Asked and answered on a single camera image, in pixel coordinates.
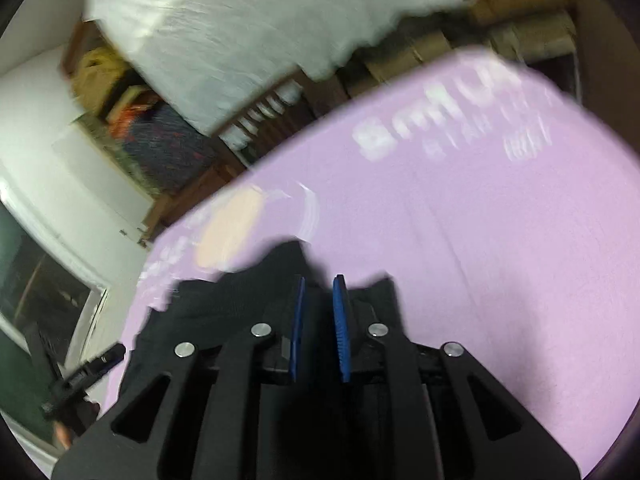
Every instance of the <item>colorful fabric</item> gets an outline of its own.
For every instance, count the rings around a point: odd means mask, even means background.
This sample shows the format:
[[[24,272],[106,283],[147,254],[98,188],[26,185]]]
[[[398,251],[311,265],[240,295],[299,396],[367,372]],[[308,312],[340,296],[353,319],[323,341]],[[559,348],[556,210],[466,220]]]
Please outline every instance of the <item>colorful fabric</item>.
[[[175,192],[216,157],[209,137],[199,134],[167,103],[135,117],[122,147],[165,192]]]
[[[107,123],[113,124],[118,120],[120,114],[123,110],[131,106],[134,103],[137,103],[140,96],[144,95],[146,92],[149,92],[150,89],[146,85],[134,85],[127,88],[122,97],[118,100],[115,106],[111,109],[111,111],[107,115]]]
[[[158,184],[140,168],[140,165],[122,149],[107,127],[91,114],[84,114],[76,119],[76,123],[87,133],[106,155],[150,197],[156,198],[162,194]]]
[[[158,94],[149,90],[133,99],[129,105],[122,107],[109,126],[111,137],[116,140],[124,140],[129,135],[129,127],[133,121],[143,112],[150,110],[159,99]]]

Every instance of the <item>yellow bag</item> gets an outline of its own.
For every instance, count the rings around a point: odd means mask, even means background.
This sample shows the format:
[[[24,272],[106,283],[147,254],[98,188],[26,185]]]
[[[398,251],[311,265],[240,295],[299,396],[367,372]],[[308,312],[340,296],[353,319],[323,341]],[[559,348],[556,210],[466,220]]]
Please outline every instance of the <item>yellow bag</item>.
[[[111,48],[101,46],[82,56],[73,78],[73,90],[82,106],[98,116],[114,85],[129,65]]]

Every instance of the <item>white lettering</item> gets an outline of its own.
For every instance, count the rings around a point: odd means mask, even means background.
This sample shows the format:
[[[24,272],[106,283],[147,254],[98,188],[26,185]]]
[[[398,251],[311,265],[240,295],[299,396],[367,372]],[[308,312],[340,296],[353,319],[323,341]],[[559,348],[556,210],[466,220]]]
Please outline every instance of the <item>white lettering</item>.
[[[408,122],[411,122],[415,126],[424,130],[429,127],[429,123],[424,114],[420,111],[420,108],[415,107],[400,110],[393,116],[393,119],[391,119],[391,124],[393,125],[396,133],[403,139],[411,139],[414,136],[413,131],[407,125]]]
[[[495,100],[496,91],[521,83],[513,70],[494,57],[477,60],[472,66],[478,75],[478,85],[470,86],[459,77],[455,78],[455,82],[460,93],[476,106],[490,105]]]
[[[422,148],[424,149],[424,153],[427,154],[427,157],[436,162],[441,161],[447,156],[440,143],[435,139],[423,139]]]
[[[425,108],[426,113],[436,124],[445,122],[441,108],[444,108],[452,117],[461,117],[462,111],[458,103],[449,95],[443,84],[434,84],[424,89],[424,94],[429,101]]]
[[[513,135],[504,136],[502,140],[507,157],[514,162],[536,158],[545,146],[552,145],[541,118],[538,118],[538,124],[526,126]]]
[[[379,119],[369,119],[356,126],[353,139],[360,146],[360,153],[372,162],[386,157],[398,144]]]

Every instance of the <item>wooden furniture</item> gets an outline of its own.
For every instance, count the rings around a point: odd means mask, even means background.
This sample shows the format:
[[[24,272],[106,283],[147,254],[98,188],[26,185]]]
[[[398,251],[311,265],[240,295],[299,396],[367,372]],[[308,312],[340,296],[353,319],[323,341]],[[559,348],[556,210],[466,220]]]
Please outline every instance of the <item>wooden furniture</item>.
[[[98,46],[108,43],[93,22],[79,22],[63,56],[61,69],[73,77],[82,56]],[[298,86],[300,99],[286,102],[278,94],[285,86]],[[255,162],[284,140],[340,106],[348,100],[338,78],[314,82],[299,68],[293,70],[258,95],[228,118],[211,134],[218,158],[206,170],[187,183],[180,191],[159,196],[143,221],[144,230],[140,243],[153,240],[162,228],[178,221],[217,190],[230,183],[246,170],[246,164]],[[249,137],[245,163],[220,138],[220,135],[236,127]]]

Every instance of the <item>white wall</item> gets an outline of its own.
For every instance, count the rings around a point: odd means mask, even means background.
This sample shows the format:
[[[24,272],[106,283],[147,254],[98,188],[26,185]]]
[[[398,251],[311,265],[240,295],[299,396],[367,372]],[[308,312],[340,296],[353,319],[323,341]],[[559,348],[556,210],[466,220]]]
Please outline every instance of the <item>white wall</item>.
[[[61,56],[61,48],[51,50],[0,77],[0,173],[64,250],[45,248],[62,260],[77,257],[107,286],[86,348],[95,354],[120,335],[146,251],[120,233],[133,227],[92,194],[52,148],[82,113],[58,71]]]
[[[151,208],[151,197],[133,184],[78,124],[66,127],[53,143],[52,149],[90,193],[100,197],[132,226],[126,232],[134,241],[138,241],[140,232],[136,227],[142,224]]]
[[[0,38],[0,75],[66,43],[84,0],[25,0]]]

